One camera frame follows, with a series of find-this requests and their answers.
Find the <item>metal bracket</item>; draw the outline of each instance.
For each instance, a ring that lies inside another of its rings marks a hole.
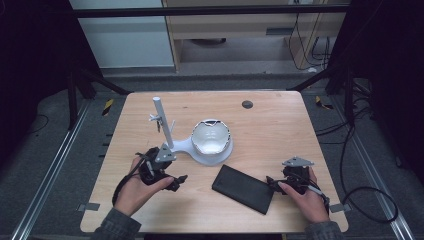
[[[168,145],[165,143],[162,144],[162,147],[159,149],[159,153],[156,156],[155,162],[170,162],[177,160],[175,154],[169,149]]]
[[[97,211],[99,210],[99,207],[100,207],[99,203],[87,203],[87,204],[78,205],[77,209],[75,210],[78,212],[85,212],[85,210]]]
[[[314,165],[314,163],[309,160],[294,156],[290,158],[289,160],[283,162],[283,165],[288,167],[304,167],[304,166],[312,166]]]
[[[349,212],[350,210],[352,210],[352,208],[347,203],[345,205],[339,203],[339,204],[334,204],[334,205],[330,206],[330,211],[332,213],[336,213],[336,212],[340,212],[340,211]]]

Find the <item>finger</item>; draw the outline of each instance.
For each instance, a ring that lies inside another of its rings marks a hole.
[[[137,166],[137,164],[140,162],[140,160],[141,160],[141,157],[136,157],[136,158],[133,159],[133,162],[131,164],[131,169],[129,171],[130,173]]]
[[[280,188],[295,201],[301,196],[298,192],[296,192],[296,190],[286,183],[278,182],[278,186],[280,186]]]
[[[168,187],[169,184],[171,184],[173,181],[174,181],[173,177],[166,177],[166,178],[163,178],[163,179],[157,181],[156,183],[150,185],[150,187],[153,188],[155,192],[158,192],[158,191]]]
[[[312,167],[309,167],[309,179],[311,179],[314,183],[317,183],[317,177],[315,176],[314,170]]]

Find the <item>white stand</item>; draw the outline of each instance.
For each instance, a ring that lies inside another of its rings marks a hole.
[[[189,154],[195,161],[206,165],[206,166],[215,166],[225,161],[231,154],[233,150],[233,141],[229,140],[228,147],[217,154],[205,155],[199,153],[195,147],[193,146],[191,135],[185,140],[175,141],[172,139],[171,131],[168,127],[168,122],[166,120],[165,112],[162,107],[162,102],[159,97],[154,97],[153,102],[156,107],[156,111],[158,112],[157,116],[151,116],[150,121],[156,120],[162,125],[163,133],[165,134],[166,143],[171,152],[173,153],[187,153]]]

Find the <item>robotic hand device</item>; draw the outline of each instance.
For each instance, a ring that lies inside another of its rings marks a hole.
[[[139,174],[141,181],[143,181],[146,185],[152,185],[163,178],[172,177],[165,173],[165,169],[171,165],[172,161],[176,160],[176,157],[171,150],[169,150],[166,144],[163,144],[160,149],[158,147],[154,147],[149,149],[149,151],[145,154],[136,154],[140,156],[140,162],[138,162],[134,169],[132,169],[131,172],[121,180],[121,182],[119,182],[113,194],[113,205],[115,205],[122,187],[134,175]],[[165,189],[176,192],[180,187],[180,184],[184,183],[187,179],[187,175],[173,178],[174,181]]]
[[[274,180],[269,176],[266,176],[266,181],[268,186],[273,189],[275,192],[281,192],[281,194],[286,195],[278,185],[278,182],[283,182],[291,186],[299,194],[305,194],[307,189],[310,189],[320,195],[324,201],[325,208],[327,213],[329,212],[330,199],[321,192],[318,185],[309,178],[309,166],[314,165],[313,162],[305,160],[300,157],[293,157],[285,162],[283,169],[283,174],[286,179],[283,180]]]

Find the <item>small hole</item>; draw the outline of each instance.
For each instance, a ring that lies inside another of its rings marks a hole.
[[[250,109],[250,108],[252,108],[252,107],[253,107],[253,103],[252,103],[251,101],[249,101],[249,100],[243,101],[243,102],[241,103],[241,105],[242,105],[244,108],[246,108],[246,109]]]

